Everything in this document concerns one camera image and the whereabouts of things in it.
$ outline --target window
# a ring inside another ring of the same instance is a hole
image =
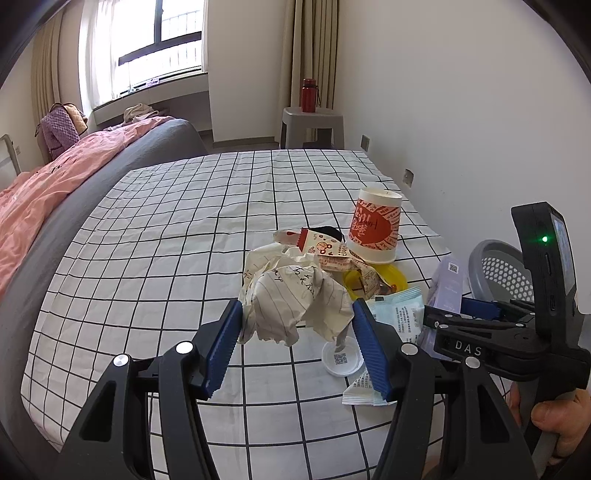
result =
[[[111,55],[113,92],[202,64],[204,0],[116,0]]]

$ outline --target gray plastic stool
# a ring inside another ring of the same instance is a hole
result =
[[[484,240],[470,254],[468,280],[477,300],[534,301],[531,273],[523,255],[500,240]]]
[[[283,123],[282,137],[285,132],[285,139],[281,139],[282,148],[302,148],[306,141],[306,129],[317,128],[319,136],[325,130],[332,130],[335,148],[345,149],[343,115],[334,110],[316,108],[316,113],[304,113],[300,107],[288,107],[283,109]]]

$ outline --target gray mattress edge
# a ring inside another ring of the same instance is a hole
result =
[[[41,304],[62,256],[92,210],[127,172],[206,154],[199,134],[189,122],[175,119],[156,127],[88,178],[55,209],[13,276],[0,303],[0,352],[4,356],[0,362],[0,436],[8,436],[37,478],[51,477],[58,454],[22,405],[21,381]]]

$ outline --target metal screw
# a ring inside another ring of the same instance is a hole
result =
[[[175,348],[177,353],[189,353],[193,350],[193,344],[191,342],[181,342]]]
[[[121,355],[117,355],[113,359],[113,365],[116,367],[122,367],[122,366],[126,365],[127,362],[129,362],[129,357],[127,355],[125,355],[124,353],[122,353]]]
[[[469,368],[479,368],[480,367],[480,360],[478,360],[474,356],[469,356],[468,358],[466,358],[466,365]]]
[[[416,355],[418,353],[417,346],[412,343],[405,343],[400,349],[404,355]]]

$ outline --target blue gripper pad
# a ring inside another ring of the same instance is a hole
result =
[[[483,320],[497,320],[501,317],[501,309],[489,301],[462,297],[461,313]]]
[[[213,393],[222,386],[228,363],[242,330],[242,303],[231,300],[218,322],[206,323],[199,331],[209,329],[211,334],[217,333],[217,335],[207,352],[200,350],[205,354],[206,367],[202,388],[207,398],[211,398]]]
[[[374,389],[384,400],[393,401],[390,366],[402,340],[392,326],[375,321],[363,299],[353,302],[353,312],[353,330]]]

